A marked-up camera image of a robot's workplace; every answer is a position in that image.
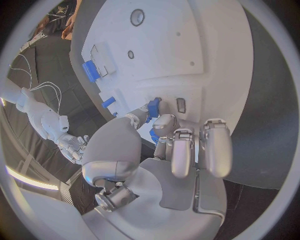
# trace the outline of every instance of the person's hand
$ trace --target person's hand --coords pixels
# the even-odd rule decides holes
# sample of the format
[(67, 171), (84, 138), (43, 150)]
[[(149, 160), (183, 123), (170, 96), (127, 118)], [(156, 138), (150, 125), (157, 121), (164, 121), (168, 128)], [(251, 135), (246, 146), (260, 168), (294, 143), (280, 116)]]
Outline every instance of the person's hand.
[(76, 15), (77, 14), (74, 13), (72, 16), (70, 16), (69, 19), (67, 20), (66, 24), (65, 24), (66, 26), (70, 26), (69, 27), (69, 31), (70, 32), (72, 32), (72, 30), (73, 30), (73, 26), (74, 26), (74, 23), (75, 23)]

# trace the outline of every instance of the circular hole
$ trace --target circular hole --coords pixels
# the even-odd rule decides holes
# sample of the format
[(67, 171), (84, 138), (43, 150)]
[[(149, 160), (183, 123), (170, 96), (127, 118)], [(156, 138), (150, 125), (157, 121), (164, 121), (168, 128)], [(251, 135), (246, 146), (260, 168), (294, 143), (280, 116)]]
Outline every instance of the circular hole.
[(134, 59), (135, 58), (135, 55), (134, 55), (134, 52), (133, 51), (128, 51), (128, 57), (130, 58), (130, 59)]
[(130, 22), (135, 27), (141, 25), (144, 19), (145, 19), (145, 14), (141, 9), (136, 9), (131, 13)]

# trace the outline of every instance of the person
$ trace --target person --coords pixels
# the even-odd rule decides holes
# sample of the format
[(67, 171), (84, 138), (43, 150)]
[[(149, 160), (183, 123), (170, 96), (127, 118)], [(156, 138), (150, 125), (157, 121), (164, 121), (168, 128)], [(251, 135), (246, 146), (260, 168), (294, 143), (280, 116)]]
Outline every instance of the person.
[(64, 0), (52, 9), (29, 34), (29, 41), (41, 31), (44, 35), (72, 39), (75, 19), (82, 0)]

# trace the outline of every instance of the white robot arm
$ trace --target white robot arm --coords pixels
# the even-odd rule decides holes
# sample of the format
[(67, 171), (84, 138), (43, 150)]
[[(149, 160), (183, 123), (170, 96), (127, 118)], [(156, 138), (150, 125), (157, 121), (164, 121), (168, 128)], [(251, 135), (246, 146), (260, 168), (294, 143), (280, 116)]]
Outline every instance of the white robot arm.
[(8, 78), (5, 88), (1, 90), (1, 98), (16, 105), (16, 108), (27, 113), (32, 127), (43, 139), (52, 140), (61, 153), (72, 163), (82, 164), (82, 156), (89, 137), (75, 137), (67, 133), (69, 122), (67, 116), (60, 116), (49, 106), (35, 100), (33, 93), (20, 88)]

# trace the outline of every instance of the white robot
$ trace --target white robot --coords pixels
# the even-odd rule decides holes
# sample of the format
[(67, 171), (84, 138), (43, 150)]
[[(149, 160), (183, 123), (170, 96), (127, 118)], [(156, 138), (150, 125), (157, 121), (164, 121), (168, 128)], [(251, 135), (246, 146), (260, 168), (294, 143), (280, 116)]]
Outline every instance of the white robot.
[(137, 129), (147, 121), (147, 105), (106, 123), (89, 140), (68, 134), (67, 116), (37, 102), (30, 90), (9, 79), (1, 97), (27, 113), (33, 128), (54, 141), (68, 160), (81, 164), (88, 184), (102, 188), (95, 195), (99, 206), (84, 216), (96, 236), (213, 239), (217, 234), (227, 209), (223, 178), (233, 157), (224, 120), (210, 119), (197, 133), (187, 121), (180, 125), (168, 103), (160, 100), (153, 124), (159, 137), (154, 158), (140, 163)]

